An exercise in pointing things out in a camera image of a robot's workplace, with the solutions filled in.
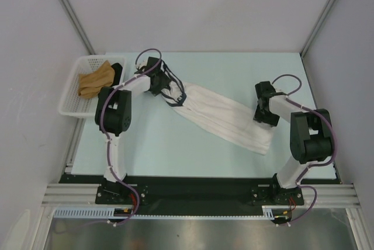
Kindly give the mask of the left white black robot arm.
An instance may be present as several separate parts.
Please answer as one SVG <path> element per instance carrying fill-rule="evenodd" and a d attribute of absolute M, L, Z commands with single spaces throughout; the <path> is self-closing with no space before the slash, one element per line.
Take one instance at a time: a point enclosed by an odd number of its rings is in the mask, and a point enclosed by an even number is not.
<path fill-rule="evenodd" d="M 162 58 L 149 57 L 143 66 L 125 82 L 113 87 L 104 87 L 98 95 L 95 123 L 106 140 L 106 162 L 103 180 L 98 189 L 96 202 L 105 199 L 116 203 L 125 202 L 136 191 L 124 182 L 127 171 L 124 164 L 124 133 L 130 128 L 132 100 L 145 92 L 159 94 L 170 79 L 161 69 Z"/>

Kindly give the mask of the white graphic tank top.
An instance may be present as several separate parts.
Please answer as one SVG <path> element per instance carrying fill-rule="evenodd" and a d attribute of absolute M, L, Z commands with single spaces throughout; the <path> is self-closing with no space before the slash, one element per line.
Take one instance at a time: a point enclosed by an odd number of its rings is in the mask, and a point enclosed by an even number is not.
<path fill-rule="evenodd" d="M 275 129 L 254 120 L 255 111 L 199 85 L 181 81 L 166 65 L 161 70 L 170 83 L 162 98 L 177 114 L 235 145 L 265 155 Z"/>

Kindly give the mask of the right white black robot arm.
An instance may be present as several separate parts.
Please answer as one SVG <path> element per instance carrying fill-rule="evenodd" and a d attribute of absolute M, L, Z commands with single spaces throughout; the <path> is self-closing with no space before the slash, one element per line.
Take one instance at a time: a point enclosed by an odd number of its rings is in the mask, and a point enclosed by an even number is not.
<path fill-rule="evenodd" d="M 296 204 L 302 205 L 302 179 L 311 168 L 329 165 L 326 159 L 335 155 L 330 114 L 325 109 L 307 109 L 290 100 L 269 81 L 257 83 L 255 91 L 258 101 L 254 120 L 271 127 L 276 127 L 280 119 L 288 122 L 291 157 L 274 174 L 268 187 L 252 191 L 253 202 L 286 205 L 294 198 Z"/>

